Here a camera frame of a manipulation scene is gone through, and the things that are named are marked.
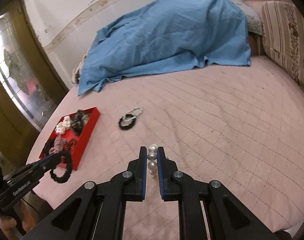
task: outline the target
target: red box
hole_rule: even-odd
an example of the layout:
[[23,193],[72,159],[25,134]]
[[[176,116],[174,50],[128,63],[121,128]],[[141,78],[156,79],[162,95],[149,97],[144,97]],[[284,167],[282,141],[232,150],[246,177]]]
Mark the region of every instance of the red box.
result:
[[[76,136],[71,129],[67,130],[64,134],[61,135],[67,141],[71,140],[72,138],[76,139],[76,141],[77,141],[74,150],[71,152],[72,169],[74,171],[76,171],[77,167],[79,166],[81,157],[82,157],[83,152],[84,152],[84,150],[86,148],[86,145],[87,145],[87,143],[88,143],[88,141],[90,139],[91,133],[92,133],[92,131],[94,129],[94,126],[95,126],[97,120],[100,117],[100,112],[97,110],[96,107],[86,109],[86,110],[84,110],[84,112],[86,114],[90,114],[90,117],[89,117],[89,120],[86,123],[86,125],[83,127],[83,130],[82,130],[80,136]],[[62,117],[58,121],[58,123],[62,122],[63,118],[64,117]],[[53,132],[49,136],[49,139],[56,138],[56,137],[57,137],[57,134],[55,133],[55,130],[53,130]],[[44,157],[44,155],[41,153],[40,156],[39,156],[39,158],[42,159],[43,157]],[[66,166],[67,165],[65,163],[60,163],[58,165],[58,167],[61,167],[61,168],[65,168]]]

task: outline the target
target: striped cushion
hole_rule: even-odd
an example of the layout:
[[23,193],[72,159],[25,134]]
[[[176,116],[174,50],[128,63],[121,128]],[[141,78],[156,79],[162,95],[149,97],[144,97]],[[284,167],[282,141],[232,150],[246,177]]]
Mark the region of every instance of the striped cushion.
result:
[[304,86],[304,19],[291,3],[267,1],[262,7],[266,54]]

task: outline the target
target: blue cloth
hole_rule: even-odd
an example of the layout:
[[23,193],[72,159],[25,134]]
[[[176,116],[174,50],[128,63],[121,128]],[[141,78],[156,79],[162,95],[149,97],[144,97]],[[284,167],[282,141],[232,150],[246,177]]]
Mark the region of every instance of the blue cloth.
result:
[[122,76],[219,65],[250,65],[247,22],[230,0],[156,0],[97,32],[79,95]]

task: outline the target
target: silver screw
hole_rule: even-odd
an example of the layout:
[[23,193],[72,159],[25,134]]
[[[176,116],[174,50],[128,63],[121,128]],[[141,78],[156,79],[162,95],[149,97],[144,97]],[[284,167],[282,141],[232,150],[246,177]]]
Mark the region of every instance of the silver screw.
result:
[[129,178],[129,177],[132,176],[132,172],[130,172],[130,171],[125,171],[125,172],[122,173],[122,176],[125,177],[125,178]]
[[86,182],[86,183],[84,184],[84,187],[85,187],[86,189],[91,189],[91,188],[94,187],[94,183],[93,183],[92,181],[88,181],[88,182]]
[[173,176],[176,178],[181,178],[183,176],[183,172],[182,171],[175,171],[173,172]]
[[221,186],[221,183],[218,180],[213,180],[211,181],[211,186],[217,188]]

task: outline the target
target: pink mattress cover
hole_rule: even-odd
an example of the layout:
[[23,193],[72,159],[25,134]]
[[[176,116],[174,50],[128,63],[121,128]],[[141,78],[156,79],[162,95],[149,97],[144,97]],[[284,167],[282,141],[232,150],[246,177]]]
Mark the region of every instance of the pink mattress cover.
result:
[[[220,180],[272,231],[304,220],[304,93],[267,57],[253,57],[251,67],[141,76],[76,94],[74,87],[66,95],[28,158],[38,160],[60,117],[94,106],[101,112],[78,171],[65,184],[47,173],[35,188],[53,208],[84,182],[126,170],[140,146],[155,143],[194,179]],[[119,118],[135,106],[144,109],[136,125],[120,130]],[[178,205],[161,200],[157,177],[147,175],[143,203],[128,202],[123,239],[179,239]]]

